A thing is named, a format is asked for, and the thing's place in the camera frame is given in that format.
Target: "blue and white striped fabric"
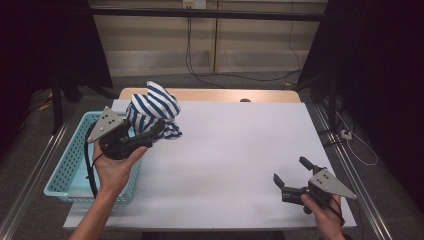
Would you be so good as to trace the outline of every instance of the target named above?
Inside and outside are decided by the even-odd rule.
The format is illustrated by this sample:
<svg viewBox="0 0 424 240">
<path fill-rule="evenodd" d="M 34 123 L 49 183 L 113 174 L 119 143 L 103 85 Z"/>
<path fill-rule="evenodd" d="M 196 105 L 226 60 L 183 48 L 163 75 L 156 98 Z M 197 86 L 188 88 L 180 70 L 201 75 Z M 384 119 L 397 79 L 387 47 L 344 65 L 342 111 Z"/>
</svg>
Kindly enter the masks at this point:
<svg viewBox="0 0 424 240">
<path fill-rule="evenodd" d="M 175 96 L 169 94 L 162 86 L 147 82 L 147 96 L 133 94 L 127 108 L 127 119 L 131 122 L 136 134 L 150 130 L 159 119 L 165 121 L 165 129 L 156 137 L 159 139 L 176 139 L 182 133 L 174 122 L 181 108 Z"/>
</svg>

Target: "white table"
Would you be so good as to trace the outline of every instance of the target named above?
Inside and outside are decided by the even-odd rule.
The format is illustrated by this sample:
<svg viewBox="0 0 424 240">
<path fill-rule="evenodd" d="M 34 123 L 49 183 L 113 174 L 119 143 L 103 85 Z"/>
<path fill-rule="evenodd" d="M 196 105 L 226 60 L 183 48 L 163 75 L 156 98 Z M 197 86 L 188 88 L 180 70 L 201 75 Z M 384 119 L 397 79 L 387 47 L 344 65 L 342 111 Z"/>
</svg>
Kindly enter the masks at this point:
<svg viewBox="0 0 424 240">
<path fill-rule="evenodd" d="M 281 201 L 312 176 L 299 163 L 332 167 L 300 102 L 180 101 L 183 137 L 160 140 L 142 158 L 130 204 L 115 206 L 107 228 L 139 231 L 276 230 L 315 227 L 302 206 Z M 90 204 L 74 203 L 65 228 Z M 345 227 L 356 226 L 345 199 Z"/>
</svg>

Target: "hand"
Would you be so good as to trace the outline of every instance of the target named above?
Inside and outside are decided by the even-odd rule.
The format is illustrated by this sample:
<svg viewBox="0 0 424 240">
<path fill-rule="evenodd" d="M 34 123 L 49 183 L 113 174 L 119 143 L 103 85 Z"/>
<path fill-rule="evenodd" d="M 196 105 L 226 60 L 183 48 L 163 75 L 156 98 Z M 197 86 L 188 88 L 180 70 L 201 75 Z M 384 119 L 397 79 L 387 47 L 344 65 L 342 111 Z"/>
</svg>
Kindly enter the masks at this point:
<svg viewBox="0 0 424 240">
<path fill-rule="evenodd" d="M 94 142 L 93 159 L 97 159 L 94 165 L 100 178 L 100 189 L 70 239 L 100 239 L 116 198 L 128 182 L 132 166 L 146 151 L 146 147 L 140 147 L 127 159 L 112 160 L 103 155 L 99 141 Z"/>
<path fill-rule="evenodd" d="M 340 196 L 333 195 L 332 197 L 340 205 Z M 319 207 L 316 202 L 306 194 L 303 194 L 301 199 L 305 206 L 307 206 L 315 215 L 315 221 L 317 223 L 321 240 L 345 239 L 343 237 L 342 225 L 338 216 L 329 209 Z M 340 207 L 335 201 L 330 200 L 329 204 L 336 211 L 340 212 Z"/>
<path fill-rule="evenodd" d="M 112 160 L 102 155 L 99 142 L 94 143 L 93 159 L 100 156 L 94 163 L 100 179 L 99 191 L 107 191 L 116 195 L 121 193 L 128 182 L 131 167 L 144 155 L 147 147 L 136 149 L 127 159 Z"/>
</svg>

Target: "plastic basket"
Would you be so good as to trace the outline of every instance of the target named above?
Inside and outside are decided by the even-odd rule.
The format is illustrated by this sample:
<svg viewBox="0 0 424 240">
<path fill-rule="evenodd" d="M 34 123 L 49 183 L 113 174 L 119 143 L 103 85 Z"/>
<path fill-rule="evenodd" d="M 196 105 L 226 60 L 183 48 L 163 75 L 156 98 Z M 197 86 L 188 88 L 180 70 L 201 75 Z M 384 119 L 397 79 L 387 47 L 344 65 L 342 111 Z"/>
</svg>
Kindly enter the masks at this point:
<svg viewBox="0 0 424 240">
<path fill-rule="evenodd" d="M 70 143 L 65 149 L 59 163 L 53 171 L 44 194 L 57 197 L 65 202 L 90 202 L 94 201 L 90 184 L 87 177 L 87 167 L 84 159 L 85 135 L 90 125 L 97 121 L 102 112 L 87 112 L 79 123 Z M 134 136 L 134 131 L 130 129 L 130 136 Z M 88 155 L 93 155 L 93 144 L 89 144 Z M 117 198 L 117 203 L 126 203 L 131 200 L 134 185 L 138 175 L 140 161 L 134 164 L 127 185 Z M 94 171 L 97 188 L 100 181 L 97 172 Z"/>
</svg>

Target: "cable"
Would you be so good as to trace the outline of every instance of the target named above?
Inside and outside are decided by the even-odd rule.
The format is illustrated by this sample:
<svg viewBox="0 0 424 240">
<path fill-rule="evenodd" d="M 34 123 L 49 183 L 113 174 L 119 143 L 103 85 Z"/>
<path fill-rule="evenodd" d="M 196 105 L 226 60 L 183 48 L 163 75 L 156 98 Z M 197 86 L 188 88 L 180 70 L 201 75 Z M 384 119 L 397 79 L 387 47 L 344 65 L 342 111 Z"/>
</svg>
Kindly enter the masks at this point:
<svg viewBox="0 0 424 240">
<path fill-rule="evenodd" d="M 209 85 L 213 85 L 215 87 L 219 87 L 219 88 L 226 88 L 224 86 L 215 84 L 215 83 L 211 83 L 211 82 L 206 82 L 203 81 L 202 79 L 200 79 L 193 71 L 193 65 L 191 63 L 191 18 L 187 18 L 187 50 L 186 50 L 186 67 L 187 70 L 190 72 L 191 75 L 193 75 L 198 81 L 205 83 L 205 84 L 209 84 Z"/>
<path fill-rule="evenodd" d="M 294 21 L 291 21 L 291 28 L 290 28 L 290 35 L 289 35 L 289 47 L 290 47 L 290 49 L 292 50 L 292 52 L 293 52 L 293 54 L 296 56 L 296 59 L 297 59 L 297 67 L 298 67 L 298 69 L 300 69 L 300 63 L 299 63 L 299 56 L 296 54 L 296 52 L 294 51 L 294 49 L 292 48 L 292 46 L 291 46 L 291 35 L 292 35 L 292 32 L 293 32 L 293 22 Z"/>
<path fill-rule="evenodd" d="M 347 130 L 349 130 L 349 132 L 353 135 L 353 136 L 355 136 L 359 141 L 361 141 L 365 146 L 367 146 L 370 150 L 371 150 L 371 152 L 374 154 L 374 156 L 375 156 L 375 158 L 376 158 L 376 161 L 374 162 L 374 163 L 366 163 L 366 162 L 364 162 L 361 158 L 359 158 L 356 154 L 355 154 L 355 152 L 353 151 L 353 149 L 351 148 L 351 146 L 350 146 L 350 144 L 349 144 L 349 141 L 350 140 L 348 140 L 348 139 L 346 139 L 347 141 L 347 146 L 349 147 L 349 149 L 350 149 L 350 151 L 352 152 L 352 154 L 360 161 L 360 162 L 362 162 L 363 164 L 365 164 L 365 165 L 367 165 L 367 166 L 374 166 L 374 165 L 376 165 L 377 163 L 378 163 L 378 160 L 379 160 L 379 158 L 378 158 L 378 156 L 377 156 L 377 154 L 374 152 L 374 150 L 368 145 L 368 144 L 366 144 L 360 137 L 358 137 L 354 132 L 352 132 L 351 130 L 350 130 L 350 128 L 347 126 L 347 124 L 346 124 L 346 122 L 343 120 L 343 118 L 342 118 L 342 116 L 340 116 L 340 114 L 338 113 L 338 112 L 336 112 L 336 114 L 337 114 L 337 116 L 339 116 L 339 118 L 340 118 L 340 120 L 343 122 L 343 124 L 344 124 L 344 126 L 346 127 L 346 129 Z"/>
<path fill-rule="evenodd" d="M 216 86 L 216 87 L 219 87 L 219 88 L 224 88 L 224 89 L 226 89 L 226 87 L 215 84 L 215 83 L 204 81 L 200 77 L 229 76 L 229 77 L 237 77 L 237 78 L 241 78 L 241 79 L 244 79 L 244 80 L 257 81 L 257 82 L 272 82 L 272 81 L 278 81 L 278 80 L 284 79 L 284 86 L 283 86 L 283 89 L 284 89 L 287 85 L 287 77 L 289 77 L 290 75 L 292 75 L 294 73 L 300 72 L 300 67 L 299 67 L 298 70 L 291 71 L 291 72 L 285 74 L 284 76 L 277 77 L 277 78 L 271 78 L 271 79 L 258 79 L 258 78 L 244 77 L 244 76 L 229 74 L 229 73 L 197 74 L 193 70 L 192 59 L 191 59 L 191 18 L 188 18 L 188 20 L 187 20 L 186 67 L 187 67 L 187 70 L 189 71 L 189 73 L 191 75 L 193 75 L 198 81 L 205 83 L 205 84 L 210 84 L 210 85 L 213 85 L 213 86 Z"/>
<path fill-rule="evenodd" d="M 96 161 L 100 156 L 98 156 L 94 161 L 93 164 L 90 165 L 90 157 L 88 156 L 88 137 L 91 134 L 91 131 L 93 130 L 94 126 L 96 125 L 96 122 L 93 122 L 90 127 L 87 130 L 87 133 L 85 134 L 85 139 L 84 139 L 84 156 L 85 156 L 85 165 L 87 167 L 87 179 L 90 183 L 90 188 L 91 188 L 91 192 L 93 193 L 93 197 L 96 198 L 97 197 L 97 185 L 96 185 L 96 178 L 94 177 L 94 161 Z"/>
</svg>

